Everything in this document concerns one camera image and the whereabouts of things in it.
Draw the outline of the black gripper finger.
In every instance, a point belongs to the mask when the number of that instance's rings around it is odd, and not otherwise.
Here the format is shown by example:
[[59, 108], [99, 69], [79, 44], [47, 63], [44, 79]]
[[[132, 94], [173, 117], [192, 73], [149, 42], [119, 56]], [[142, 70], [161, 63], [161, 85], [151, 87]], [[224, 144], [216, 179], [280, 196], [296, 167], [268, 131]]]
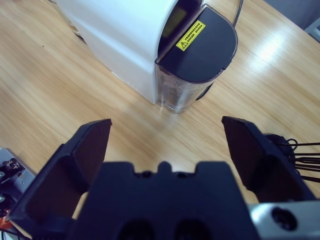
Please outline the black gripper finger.
[[285, 155], [247, 120], [223, 116], [229, 153], [242, 184], [260, 203], [314, 201]]
[[50, 157], [9, 213], [34, 240], [64, 240], [105, 158], [112, 121], [81, 125]]

